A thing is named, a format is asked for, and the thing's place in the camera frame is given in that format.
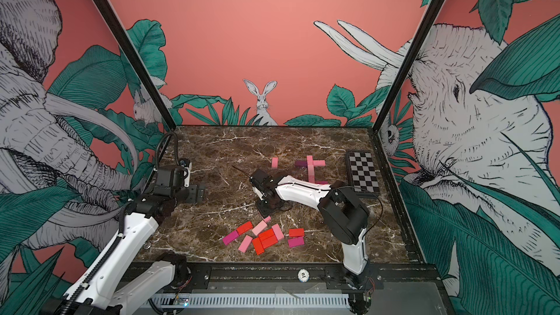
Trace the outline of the light pink block edge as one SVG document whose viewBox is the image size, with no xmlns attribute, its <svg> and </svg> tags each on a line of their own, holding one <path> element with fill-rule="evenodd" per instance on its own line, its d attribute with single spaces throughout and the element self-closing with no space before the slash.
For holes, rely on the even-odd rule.
<svg viewBox="0 0 560 315">
<path fill-rule="evenodd" d="M 307 166 L 314 167 L 314 159 L 312 155 L 306 156 Z"/>
</svg>

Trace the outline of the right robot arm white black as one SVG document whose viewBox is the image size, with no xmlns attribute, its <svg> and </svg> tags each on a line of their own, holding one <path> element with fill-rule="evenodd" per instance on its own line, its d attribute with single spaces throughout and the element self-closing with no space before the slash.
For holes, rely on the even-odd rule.
<svg viewBox="0 0 560 315">
<path fill-rule="evenodd" d="M 344 256 L 343 266 L 331 276 L 335 287 L 369 293 L 384 287 L 379 269 L 370 263 L 367 255 L 370 211 L 356 188 L 343 182 L 320 185 L 290 175 L 272 176 L 260 169 L 249 175 L 249 182 L 258 197 L 256 207 L 262 217 L 288 211 L 295 204 L 321 214 L 323 223 L 341 242 Z"/>
</svg>

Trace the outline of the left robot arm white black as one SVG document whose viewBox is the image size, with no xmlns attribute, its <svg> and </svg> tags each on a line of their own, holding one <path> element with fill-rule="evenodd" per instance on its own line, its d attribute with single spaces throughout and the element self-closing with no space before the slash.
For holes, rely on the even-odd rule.
<svg viewBox="0 0 560 315">
<path fill-rule="evenodd" d="M 204 191 L 190 185 L 192 163 L 186 158 L 176 165 L 155 169 L 150 192 L 126 204 L 119 213 L 119 227 L 109 244 L 60 299 L 50 298 L 41 314 L 133 314 L 159 290 L 180 292 L 192 282 L 186 258 L 168 252 L 142 274 L 119 287 L 134 258 L 159 225 L 181 203 L 195 202 Z"/>
</svg>

